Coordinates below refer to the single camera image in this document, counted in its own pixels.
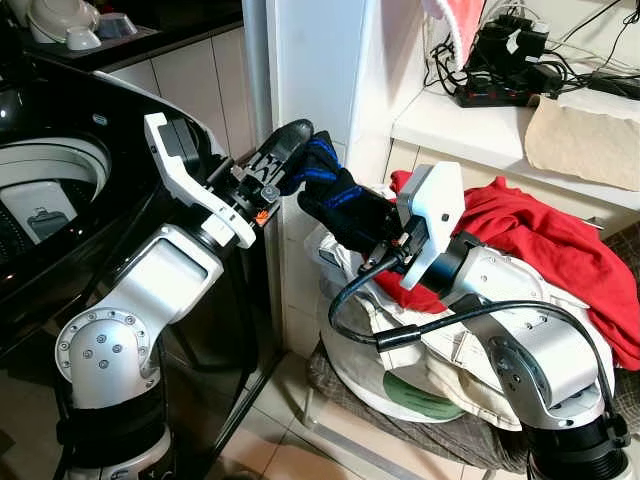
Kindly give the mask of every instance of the pink towel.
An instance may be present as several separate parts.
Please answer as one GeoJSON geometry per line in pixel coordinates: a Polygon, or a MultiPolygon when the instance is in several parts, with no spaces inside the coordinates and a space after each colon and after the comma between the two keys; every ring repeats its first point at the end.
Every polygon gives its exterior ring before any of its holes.
{"type": "Polygon", "coordinates": [[[473,39],[478,30],[483,0],[422,0],[429,15],[445,17],[451,29],[456,71],[467,63],[473,39]]]}

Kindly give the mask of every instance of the laundry pile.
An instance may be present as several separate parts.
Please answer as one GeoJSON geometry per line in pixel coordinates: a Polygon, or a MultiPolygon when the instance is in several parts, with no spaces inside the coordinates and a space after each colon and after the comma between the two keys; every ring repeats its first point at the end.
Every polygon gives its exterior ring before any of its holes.
{"type": "MultiPolygon", "coordinates": [[[[392,189],[398,192],[409,176],[394,173],[392,189]]],[[[465,203],[456,233],[468,231],[490,247],[526,261],[548,283],[569,292],[555,303],[589,329],[611,382],[614,363],[640,369],[635,280],[593,227],[508,188],[502,177],[468,190],[465,203]]],[[[498,428],[520,429],[484,350],[464,326],[436,330],[420,344],[383,354],[333,331],[327,321],[330,299],[355,278],[362,257],[322,228],[309,236],[306,247],[324,276],[326,298],[317,312],[323,343],[336,373],[361,400],[402,420],[443,422],[469,412],[498,428]]],[[[339,321],[355,330],[377,332],[452,313],[426,288],[418,285],[406,291],[399,280],[390,272],[376,277],[343,306],[339,321]]]]}

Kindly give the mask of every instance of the black glove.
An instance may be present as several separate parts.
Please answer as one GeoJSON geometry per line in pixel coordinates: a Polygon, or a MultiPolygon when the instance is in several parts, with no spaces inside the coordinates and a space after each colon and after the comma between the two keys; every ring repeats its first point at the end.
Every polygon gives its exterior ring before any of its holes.
{"type": "Polygon", "coordinates": [[[298,195],[300,208],[320,221],[349,250],[369,254],[383,240],[402,234],[395,205],[356,184],[342,168],[326,131],[318,132],[295,171],[279,183],[290,195],[306,182],[298,195]]]}

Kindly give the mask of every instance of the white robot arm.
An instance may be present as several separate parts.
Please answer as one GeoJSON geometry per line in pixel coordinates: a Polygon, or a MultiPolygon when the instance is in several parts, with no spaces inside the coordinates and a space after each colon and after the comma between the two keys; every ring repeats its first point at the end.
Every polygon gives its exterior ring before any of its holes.
{"type": "Polygon", "coordinates": [[[144,121],[164,187],[198,209],[197,221],[162,225],[131,256],[111,291],[57,338],[55,361],[71,385],[75,419],[63,435],[71,451],[69,480],[175,478],[169,427],[161,416],[149,415],[158,407],[162,382],[154,346],[164,327],[184,318],[222,275],[227,247],[251,246],[253,229],[278,207],[283,169],[312,135],[309,122],[293,122],[243,169],[223,160],[209,184],[220,184],[225,201],[187,173],[181,149],[189,133],[182,129],[186,136],[180,137],[179,123],[163,113],[144,121]]]}
{"type": "Polygon", "coordinates": [[[450,240],[464,210],[457,164],[418,167],[397,205],[403,235],[395,245],[380,243],[361,276],[338,294],[329,310],[331,325],[386,351],[461,321],[482,344],[523,425],[530,445],[529,478],[635,478],[621,450],[629,442],[626,426],[613,411],[611,351],[590,324],[588,306],[545,282],[525,262],[464,232],[450,240]],[[403,287],[420,282],[456,314],[373,336],[336,323],[340,304],[390,268],[405,275],[403,287]]]}

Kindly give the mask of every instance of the red cloth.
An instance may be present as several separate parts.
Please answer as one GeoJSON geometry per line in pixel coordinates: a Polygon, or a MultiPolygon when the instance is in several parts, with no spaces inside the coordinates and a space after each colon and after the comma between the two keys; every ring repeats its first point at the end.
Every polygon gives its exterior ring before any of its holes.
{"type": "MultiPolygon", "coordinates": [[[[398,192],[409,172],[394,172],[398,192]]],[[[466,210],[456,227],[482,242],[524,260],[544,279],[589,304],[589,318],[613,348],[618,364],[640,370],[640,304],[629,268],[599,239],[595,228],[539,202],[504,177],[465,192],[466,210]]],[[[418,285],[406,291],[400,275],[385,272],[376,281],[403,307],[439,312],[444,306],[418,285]]]]}

